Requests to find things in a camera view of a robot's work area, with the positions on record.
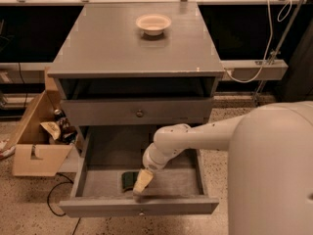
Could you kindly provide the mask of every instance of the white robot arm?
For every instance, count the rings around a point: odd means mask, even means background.
[[[313,234],[313,102],[271,104],[195,128],[161,128],[143,158],[150,178],[141,184],[139,175],[137,190],[188,148],[229,151],[230,235]]]

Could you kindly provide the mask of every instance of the metal cabinet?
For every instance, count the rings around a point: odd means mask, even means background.
[[[84,139],[71,198],[61,202],[69,216],[204,214],[218,205],[195,150],[171,161],[142,196],[121,186],[123,172],[142,167],[158,127],[209,118],[223,70],[197,11],[195,3],[85,6],[48,72]],[[135,25],[147,13],[167,14],[171,28],[148,39]]]

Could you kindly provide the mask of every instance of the terrazzo floor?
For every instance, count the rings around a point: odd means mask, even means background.
[[[240,116],[250,112],[251,101],[217,100],[210,121]],[[16,121],[0,122],[0,140],[10,138]],[[81,218],[75,234],[197,234],[227,235],[227,152],[201,151],[204,174],[210,197],[217,197],[219,206],[211,215],[171,215]],[[64,178],[14,177],[12,164],[14,156],[0,161],[0,234],[72,234],[78,218],[58,217],[51,213],[46,204],[50,190]],[[73,179],[74,173],[66,173]],[[61,186],[52,196],[52,208],[60,200],[69,197],[70,184]]]

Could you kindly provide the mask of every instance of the brown cardboard box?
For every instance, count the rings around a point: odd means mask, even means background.
[[[16,145],[14,176],[54,176],[58,171],[77,172],[79,155],[75,146],[50,145],[49,134],[40,125],[43,121],[53,121],[54,110],[60,105],[57,86],[53,79],[47,78],[48,90],[30,102],[5,147]]]

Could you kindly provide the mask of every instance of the cabinet top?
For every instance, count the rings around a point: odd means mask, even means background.
[[[172,24],[150,37],[136,25],[145,14]],[[49,76],[55,78],[221,76],[222,65],[197,3],[86,5]]]

